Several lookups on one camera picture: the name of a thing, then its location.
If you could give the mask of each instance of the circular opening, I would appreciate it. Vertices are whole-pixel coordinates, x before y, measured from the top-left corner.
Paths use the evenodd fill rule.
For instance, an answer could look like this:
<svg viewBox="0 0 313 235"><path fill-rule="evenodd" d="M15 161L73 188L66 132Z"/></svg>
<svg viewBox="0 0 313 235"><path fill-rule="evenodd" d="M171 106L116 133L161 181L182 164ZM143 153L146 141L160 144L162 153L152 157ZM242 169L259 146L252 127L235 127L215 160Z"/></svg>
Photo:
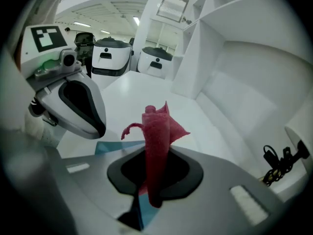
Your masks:
<svg viewBox="0 0 313 235"><path fill-rule="evenodd" d="M65 66L71 66L75 62L75 57L73 55L67 55L65 56L63 63Z"/></svg>

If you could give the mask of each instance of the white tabletop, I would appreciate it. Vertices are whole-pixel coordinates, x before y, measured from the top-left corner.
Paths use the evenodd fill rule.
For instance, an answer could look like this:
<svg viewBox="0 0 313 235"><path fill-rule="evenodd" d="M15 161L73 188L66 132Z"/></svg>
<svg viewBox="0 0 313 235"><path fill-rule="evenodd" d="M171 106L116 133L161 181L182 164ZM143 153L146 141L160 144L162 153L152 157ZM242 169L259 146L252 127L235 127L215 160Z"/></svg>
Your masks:
<svg viewBox="0 0 313 235"><path fill-rule="evenodd" d="M171 81L130 71L101 91L106 107L107 130L97 140L87 140L67 131L58 150L62 158L93 155L98 141L121 141L123 130L141 123L147 105L161 108L167 101L170 115L191 134L172 145L233 161L219 131L205 116L196 101L170 92ZM123 141L144 140L139 128L132 128Z"/></svg>

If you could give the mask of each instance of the black cable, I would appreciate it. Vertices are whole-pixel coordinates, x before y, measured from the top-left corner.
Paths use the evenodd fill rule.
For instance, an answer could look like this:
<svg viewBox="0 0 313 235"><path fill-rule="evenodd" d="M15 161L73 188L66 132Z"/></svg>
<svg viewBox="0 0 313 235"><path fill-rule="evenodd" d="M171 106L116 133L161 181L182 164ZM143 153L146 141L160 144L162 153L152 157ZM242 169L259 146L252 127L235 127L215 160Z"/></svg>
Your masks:
<svg viewBox="0 0 313 235"><path fill-rule="evenodd" d="M273 182L277 182L284 177L284 175L292 170L292 166L299 159L306 159L309 157L309 151L302 141L297 145L297 153L293 156L289 147L283 149L284 156L279 159L276 151L270 146L263 147L264 158L272 167L271 170L261 179L267 186Z"/></svg>
<svg viewBox="0 0 313 235"><path fill-rule="evenodd" d="M272 169L269 170L265 174L262 181L267 186L270 186L273 182L278 182L280 179L282 179L284 177L284 175L286 173L290 172L292 169L292 165L286 166L286 164L287 164L286 161L289 160L289 156L285 155L285 152L284 152L284 158L281 158L279 160L276 151L270 145L265 145L263 147L263 151L264 151L264 158L271 165Z"/></svg>

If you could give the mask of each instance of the gray surface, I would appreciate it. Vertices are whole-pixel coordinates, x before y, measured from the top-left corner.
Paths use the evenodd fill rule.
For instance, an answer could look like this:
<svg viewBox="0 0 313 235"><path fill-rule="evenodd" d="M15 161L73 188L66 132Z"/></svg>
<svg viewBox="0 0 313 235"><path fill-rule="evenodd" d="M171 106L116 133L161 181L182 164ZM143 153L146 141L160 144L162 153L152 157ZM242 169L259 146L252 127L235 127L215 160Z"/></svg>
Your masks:
<svg viewBox="0 0 313 235"><path fill-rule="evenodd" d="M101 121L106 125L106 110L100 94L99 87L86 74L80 72L69 75L48 86L50 92L41 90L37 93L40 104L58 119L58 124L63 128L86 139L100 138L98 131L90 123L70 109L59 96L60 87L67 81L79 81L84 83L91 92L94 105Z"/></svg>
<svg viewBox="0 0 313 235"><path fill-rule="evenodd" d="M282 202L264 184L223 159L176 147L175 150L198 161L204 170L199 187L187 198L163 201L145 232L159 234L240 234L252 228L229 189L242 185L269 212L277 212ZM66 165L88 163L89 169L72 174L84 194L112 217L129 210L132 197L118 193L107 178L108 165L134 151L120 150L103 155L65 159Z"/></svg>
<svg viewBox="0 0 313 235"><path fill-rule="evenodd" d="M66 66L64 64L64 59L68 56L72 56L74 58L72 65ZM48 60L44 62L44 64L38 68L35 73L36 81L45 81L52 77L56 77L60 74L68 74L73 73L74 71L81 69L81 64L76 61L77 53L72 49L64 49L61 51L59 60Z"/></svg>
<svg viewBox="0 0 313 235"><path fill-rule="evenodd" d="M65 161L56 149L46 147L51 169L59 191L75 220L80 235L139 235L130 227L114 220L96 206L71 178L65 167Z"/></svg>
<svg viewBox="0 0 313 235"><path fill-rule="evenodd" d="M143 145L137 145L127 150L109 152L103 155L63 159L66 166L88 163L90 168L71 174L83 193L101 210L118 218L128 212L133 197L119 193L107 176L109 165L115 160L128 155Z"/></svg>
<svg viewBox="0 0 313 235"><path fill-rule="evenodd" d="M51 84L53 84L53 83L63 79L66 76L71 76L71 75L79 73L81 71L82 71L81 65L77 64L77 69L74 72L70 72L70 73L67 73L67 74L59 74L59 75L57 75L55 77L48 78L48 79L45 79L43 81L37 81L36 78L35 78L35 75L32 75L32 76L30 76L27 79L27 82L29 83L31 88L33 88L33 90L35 92L38 92L41 89L43 89L44 87L47 87L47 86L49 86L49 85L51 85Z"/></svg>

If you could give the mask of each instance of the cable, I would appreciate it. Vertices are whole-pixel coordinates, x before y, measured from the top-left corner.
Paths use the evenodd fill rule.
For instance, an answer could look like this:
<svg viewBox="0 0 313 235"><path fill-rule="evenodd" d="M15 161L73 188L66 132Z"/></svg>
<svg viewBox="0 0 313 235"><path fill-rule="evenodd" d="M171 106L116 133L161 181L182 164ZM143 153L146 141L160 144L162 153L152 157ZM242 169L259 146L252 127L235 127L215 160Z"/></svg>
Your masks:
<svg viewBox="0 0 313 235"><path fill-rule="evenodd" d="M284 157L279 159L276 151L270 145L265 145L263 147L264 158L272 167L261 181L263 181L267 186L270 186L273 182L278 182L280 179L284 177L284 175L291 171L293 162L292 154L290 152L290 148L286 147L283 150Z"/></svg>

